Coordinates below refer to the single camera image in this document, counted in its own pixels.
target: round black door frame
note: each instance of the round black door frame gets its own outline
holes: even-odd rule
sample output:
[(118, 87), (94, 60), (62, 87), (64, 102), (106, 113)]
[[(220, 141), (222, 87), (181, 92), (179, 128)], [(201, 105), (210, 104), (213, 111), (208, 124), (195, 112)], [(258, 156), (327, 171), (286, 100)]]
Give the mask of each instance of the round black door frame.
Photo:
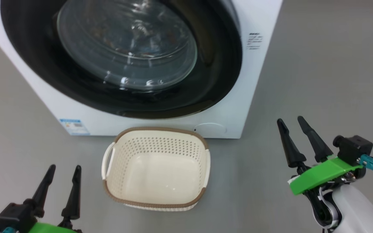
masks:
[(198, 59), (183, 81), (157, 92), (104, 84), (72, 60), (55, 26), (65, 0), (1, 0), (0, 9), (6, 34), (21, 58), (63, 94), (127, 117), (173, 118), (201, 112), (223, 99), (238, 78), (242, 62), (239, 33), (219, 0), (160, 2), (187, 23), (197, 41)]

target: basket handle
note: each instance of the basket handle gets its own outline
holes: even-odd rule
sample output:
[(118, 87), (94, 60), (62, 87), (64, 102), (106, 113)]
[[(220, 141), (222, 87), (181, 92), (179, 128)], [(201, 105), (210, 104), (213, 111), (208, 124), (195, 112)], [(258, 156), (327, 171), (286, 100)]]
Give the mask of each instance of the basket handle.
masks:
[(112, 150), (113, 146), (114, 146), (114, 142), (112, 142), (106, 149), (105, 151), (105, 155), (103, 156), (103, 160), (102, 160), (102, 180), (106, 180), (107, 176), (106, 176), (106, 163), (107, 163), (107, 160), (110, 156), (110, 151)]

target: blue and white label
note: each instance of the blue and white label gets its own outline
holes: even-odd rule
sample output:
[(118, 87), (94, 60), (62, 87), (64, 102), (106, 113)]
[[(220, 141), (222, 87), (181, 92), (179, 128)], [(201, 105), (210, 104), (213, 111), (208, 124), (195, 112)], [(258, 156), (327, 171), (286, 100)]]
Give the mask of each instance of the blue and white label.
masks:
[(60, 123), (70, 135), (90, 135), (80, 120), (60, 119)]

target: perforated basket wall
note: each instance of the perforated basket wall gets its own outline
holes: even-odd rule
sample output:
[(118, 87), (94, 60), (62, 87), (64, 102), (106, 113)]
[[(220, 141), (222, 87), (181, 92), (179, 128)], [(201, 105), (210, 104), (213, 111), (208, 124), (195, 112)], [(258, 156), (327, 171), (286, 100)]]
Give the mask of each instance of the perforated basket wall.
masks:
[[(102, 172), (105, 173), (102, 176), (106, 192), (115, 201), (135, 208), (182, 211), (193, 208), (205, 192), (209, 178), (210, 154), (206, 141), (194, 132), (172, 128), (131, 128), (117, 136), (115, 142), (109, 146), (103, 159), (104, 164), (110, 151), (109, 166), (107, 172), (105, 172), (105, 165), (102, 167)], [(151, 166), (160, 165), (155, 164), (155, 161), (170, 161), (174, 163), (174, 166), (182, 165), (182, 162), (188, 165), (177, 169), (179, 172), (186, 172), (183, 174), (184, 177), (193, 177), (192, 181), (186, 182), (188, 188), (185, 191), (189, 194), (186, 195), (185, 192), (179, 194), (179, 196), (185, 196), (184, 199), (181, 198), (182, 200), (188, 201), (177, 203), (179, 201), (177, 197), (161, 197), (158, 191), (156, 194), (151, 194), (151, 198), (145, 198), (145, 194), (142, 193), (137, 195), (139, 192), (133, 192), (128, 196), (128, 190), (131, 190), (128, 180), (133, 180), (128, 176), (133, 176), (133, 173), (140, 174), (140, 178), (137, 179), (139, 182), (136, 182), (137, 186), (142, 182), (148, 187), (153, 185), (148, 183), (148, 171), (139, 170), (139, 167), (142, 168), (142, 164), (134, 165), (135, 159), (139, 158), (143, 158), (141, 162), (147, 164), (144, 167), (145, 170), (153, 170), (154, 168)], [(176, 174), (177, 170), (168, 171), (168, 174), (176, 177), (174, 173)], [(165, 171), (162, 171), (162, 177), (165, 177), (164, 175), (166, 175)], [(156, 178), (151, 182), (162, 185)]]

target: floor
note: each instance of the floor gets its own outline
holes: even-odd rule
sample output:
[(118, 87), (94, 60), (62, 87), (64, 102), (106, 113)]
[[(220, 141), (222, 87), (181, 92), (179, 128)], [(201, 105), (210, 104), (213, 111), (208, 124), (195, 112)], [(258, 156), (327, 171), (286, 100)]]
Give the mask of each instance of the floor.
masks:
[[(373, 1), (285, 0), (239, 140), (208, 140), (206, 194), (191, 211), (142, 211), (105, 194), (100, 165), (111, 137), (69, 136), (0, 50), (0, 211), (33, 195), (57, 165), (43, 222), (58, 224), (77, 164), (83, 232), (320, 232), (308, 200), (293, 196), (276, 120), (313, 164), (303, 115), (333, 152), (337, 135), (373, 142)], [(373, 174), (357, 186), (373, 202)]]

